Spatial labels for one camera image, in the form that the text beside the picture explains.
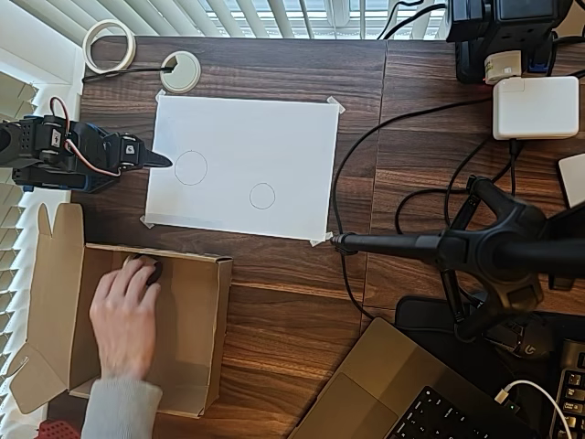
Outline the person's hand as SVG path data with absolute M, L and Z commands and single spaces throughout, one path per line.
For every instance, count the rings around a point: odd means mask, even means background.
M 90 306 L 101 376 L 143 380 L 155 346 L 155 305 L 161 291 L 147 281 L 154 274 L 152 259 L 139 257 L 103 275 Z

